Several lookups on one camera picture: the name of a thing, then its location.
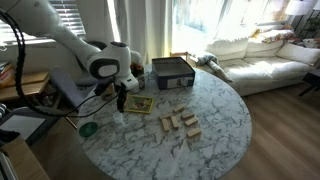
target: small wooden block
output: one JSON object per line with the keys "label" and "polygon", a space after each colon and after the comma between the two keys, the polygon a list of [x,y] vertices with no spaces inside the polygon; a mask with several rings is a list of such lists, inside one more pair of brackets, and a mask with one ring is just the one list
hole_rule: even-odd
{"label": "small wooden block", "polygon": [[198,119],[196,117],[193,117],[192,119],[189,119],[188,121],[184,122],[187,126],[190,126],[191,124],[197,122]]}
{"label": "small wooden block", "polygon": [[201,129],[200,128],[195,128],[195,129],[191,129],[190,131],[187,132],[188,137],[193,137],[197,134],[201,133]]}
{"label": "small wooden block", "polygon": [[186,120],[186,119],[188,119],[188,118],[191,118],[191,117],[193,117],[193,116],[194,116],[194,114],[193,114],[192,112],[183,113],[183,114],[181,115],[182,119],[184,119],[184,120]]}
{"label": "small wooden block", "polygon": [[170,117],[170,116],[172,116],[172,115],[173,115],[172,113],[163,114],[163,115],[161,115],[161,116],[159,117],[159,119],[160,119],[160,120],[166,119],[166,118],[168,118],[168,117]]}
{"label": "small wooden block", "polygon": [[179,112],[179,111],[182,111],[184,109],[184,104],[179,104],[178,106],[176,106],[174,109],[173,109],[173,112]]}
{"label": "small wooden block", "polygon": [[162,126],[163,126],[163,130],[164,131],[169,131],[169,123],[168,123],[168,120],[167,119],[161,119],[162,121]]}
{"label": "small wooden block", "polygon": [[179,123],[177,121],[176,116],[171,116],[171,121],[172,121],[173,128],[179,129]]}

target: white marble tabletop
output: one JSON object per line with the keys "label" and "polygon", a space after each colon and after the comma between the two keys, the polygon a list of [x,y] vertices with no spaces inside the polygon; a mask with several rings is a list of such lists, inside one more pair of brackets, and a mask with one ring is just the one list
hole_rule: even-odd
{"label": "white marble tabletop", "polygon": [[[98,123],[98,131],[88,138],[79,135],[91,161],[115,179],[216,179],[234,167],[246,152],[251,139],[251,118],[240,96],[226,83],[201,70],[193,87],[160,91],[153,77],[138,95],[154,98],[150,114],[123,114],[125,125],[113,120],[116,100],[87,118]],[[79,112],[92,112],[105,101],[96,97]],[[165,132],[159,116],[181,103],[198,117],[187,127],[177,113],[180,128]],[[201,134],[188,138],[195,127]]]}

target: green object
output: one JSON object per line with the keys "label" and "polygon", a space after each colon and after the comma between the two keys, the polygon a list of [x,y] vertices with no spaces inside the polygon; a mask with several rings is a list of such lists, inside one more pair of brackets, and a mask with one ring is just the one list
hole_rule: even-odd
{"label": "green object", "polygon": [[95,122],[88,122],[81,126],[79,134],[82,137],[89,137],[98,130],[98,124]]}

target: window blind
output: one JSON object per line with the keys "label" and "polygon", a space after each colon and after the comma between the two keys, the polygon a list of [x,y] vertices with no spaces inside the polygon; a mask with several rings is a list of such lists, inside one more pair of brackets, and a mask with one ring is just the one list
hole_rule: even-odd
{"label": "window blind", "polygon": [[[57,10],[62,22],[77,36],[84,36],[85,30],[78,11],[76,0],[49,0]],[[26,44],[48,41],[46,38],[37,38],[24,34]],[[0,20],[0,45],[16,44],[16,38],[9,25]]]}

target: throw blanket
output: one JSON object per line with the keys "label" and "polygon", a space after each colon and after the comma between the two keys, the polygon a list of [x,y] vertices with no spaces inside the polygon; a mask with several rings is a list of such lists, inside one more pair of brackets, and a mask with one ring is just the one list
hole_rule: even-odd
{"label": "throw blanket", "polygon": [[218,64],[218,59],[215,55],[208,53],[208,52],[201,52],[201,53],[196,53],[196,54],[191,54],[193,56],[194,61],[197,66],[203,66],[205,65],[208,61],[213,61]]}
{"label": "throw blanket", "polygon": [[192,58],[197,66],[207,65],[212,69],[218,78],[225,82],[232,82],[233,80],[224,72],[224,70],[219,66],[218,59],[214,54],[208,52],[201,52],[197,54],[192,54]]}

